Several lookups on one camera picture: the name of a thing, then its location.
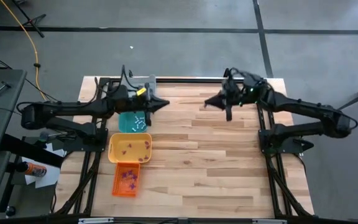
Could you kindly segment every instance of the orange cable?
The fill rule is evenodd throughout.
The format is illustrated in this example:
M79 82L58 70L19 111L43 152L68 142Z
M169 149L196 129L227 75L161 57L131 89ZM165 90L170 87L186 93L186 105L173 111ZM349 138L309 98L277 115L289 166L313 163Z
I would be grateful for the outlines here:
M20 23L20 21L17 19L17 17L15 16L15 14L11 11L11 9L5 4L4 0L1 0L2 4L5 6L5 8L11 13L12 17L16 20L16 22L20 25L20 27L23 29L23 31L25 32L25 34L27 35L27 37L29 38L32 48L34 49L34 54L35 54L35 63L38 64L38 53L37 53L37 48L35 48L35 44L32 41L29 33L26 31L26 29L24 28L24 26ZM40 90L40 94L42 96L42 98L44 100L47 100L45 95L41 92L41 88L40 85L38 84L38 73L39 73L39 67L35 67L35 84L37 85L38 89Z

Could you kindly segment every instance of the orange tray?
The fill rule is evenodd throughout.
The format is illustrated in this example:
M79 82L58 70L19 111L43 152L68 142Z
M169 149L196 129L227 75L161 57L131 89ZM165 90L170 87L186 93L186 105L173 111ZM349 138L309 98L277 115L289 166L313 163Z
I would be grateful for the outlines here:
M112 194L120 197L135 197L139 181L140 164L119 162L112 186Z
M109 143L110 162L148 162L152 157L152 137L147 133L113 134Z

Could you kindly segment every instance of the spray can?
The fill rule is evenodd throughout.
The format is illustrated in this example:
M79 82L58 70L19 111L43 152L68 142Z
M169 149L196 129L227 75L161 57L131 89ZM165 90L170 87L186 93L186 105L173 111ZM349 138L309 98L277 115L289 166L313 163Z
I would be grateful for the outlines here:
M25 175L43 177L47 173L47 168L41 165L33 164L31 162L21 162L16 165L16 171L24 172Z

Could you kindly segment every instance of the gray floor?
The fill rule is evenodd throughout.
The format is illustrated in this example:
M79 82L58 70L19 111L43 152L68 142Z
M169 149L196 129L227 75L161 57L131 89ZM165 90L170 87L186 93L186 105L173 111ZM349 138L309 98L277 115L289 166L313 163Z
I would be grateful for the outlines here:
M358 30L358 0L259 4L265 29ZM30 0L23 8L30 16L46 13L43 26L257 28L252 0ZM0 25L15 25L1 5ZM77 99L83 76L117 75L122 64L135 75L217 77L224 68L237 67L266 77L258 34L46 32L44 39L36 33L32 37L42 64L40 85L62 101ZM273 75L285 79L290 97L341 106L358 91L358 35L267 34L266 39ZM34 81L34 53L24 33L0 31L0 59L27 70ZM37 91L25 85L19 101L37 100ZM307 120L294 115L295 123ZM10 134L37 135L20 128L19 121L14 115ZM329 170L318 172L324 165L319 157L318 151L305 155L316 214L358 218L336 215L341 212L332 209L339 202L321 195L320 189L333 185L333 180ZM20 197L15 198L20 200L12 199L18 216L47 213L51 188L43 193L29 189L17 189ZM45 196L43 208L35 206L35 194Z

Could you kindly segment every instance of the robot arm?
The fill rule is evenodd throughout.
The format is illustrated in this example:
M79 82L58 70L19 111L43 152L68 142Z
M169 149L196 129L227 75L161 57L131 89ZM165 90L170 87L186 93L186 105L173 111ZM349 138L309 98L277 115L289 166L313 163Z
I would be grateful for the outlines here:
M233 79L233 75L237 74L244 78L242 89L238 87ZM240 72L236 68L227 68L224 77L227 77L227 79L222 82L222 90L217 95L207 99L205 105L212 105L226 110L226 119L228 121L232 119L232 106L242 106L250 103L257 103L262 109L271 112L288 111L320 120L317 123L289 127L276 124L271 128L272 133L270 135L272 139L277 140L276 145L279 145L290 136L325 134L332 138L344 138L357 126L356 120L345 115L342 111L334 109L332 106L309 103L301 99L295 100L275 92L267 80L258 75ZM356 122L354 127L350 127L351 120Z
M101 100L88 103L64 102L34 102L21 110L21 125L26 129L53 128L62 131L76 130L83 134L92 134L90 127L65 121L56 116L90 115L96 118L110 118L114 113L144 111L145 114L154 113L169 104L169 101L154 96L148 91L149 84L137 91L135 96L129 97L128 89L119 85L106 93Z

